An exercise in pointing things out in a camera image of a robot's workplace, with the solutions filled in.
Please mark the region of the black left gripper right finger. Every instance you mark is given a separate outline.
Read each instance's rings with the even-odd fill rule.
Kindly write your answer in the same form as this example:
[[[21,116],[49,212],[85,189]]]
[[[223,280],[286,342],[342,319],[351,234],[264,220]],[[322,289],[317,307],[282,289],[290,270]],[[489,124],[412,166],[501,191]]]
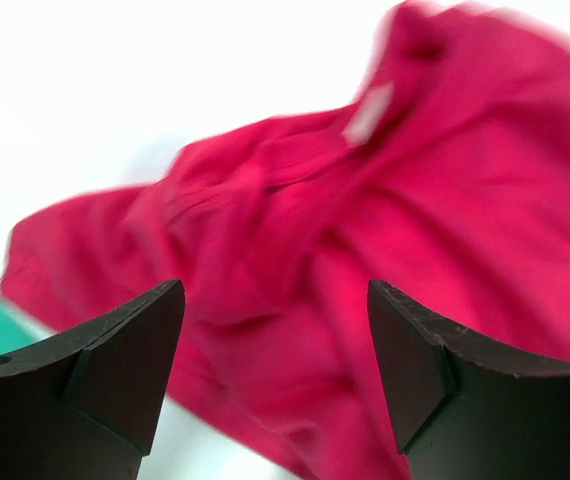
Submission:
[[[383,281],[367,310],[414,479],[570,479],[570,362],[503,344]]]

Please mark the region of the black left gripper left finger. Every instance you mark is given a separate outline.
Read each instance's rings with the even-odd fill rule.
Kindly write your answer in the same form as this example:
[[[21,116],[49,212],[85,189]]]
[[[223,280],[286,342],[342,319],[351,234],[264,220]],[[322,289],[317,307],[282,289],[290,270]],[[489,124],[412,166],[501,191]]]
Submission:
[[[0,355],[0,480],[135,479],[185,308],[177,280]]]

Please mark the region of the red t shirt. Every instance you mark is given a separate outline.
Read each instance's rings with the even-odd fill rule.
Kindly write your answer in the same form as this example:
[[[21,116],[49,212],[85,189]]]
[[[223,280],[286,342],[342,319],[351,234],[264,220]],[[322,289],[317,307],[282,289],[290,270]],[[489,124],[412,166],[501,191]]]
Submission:
[[[405,479],[371,280],[570,361],[570,52],[494,13],[405,3],[343,108],[184,147],[161,180],[13,229],[1,295],[65,330],[185,288],[170,396],[304,479]]]

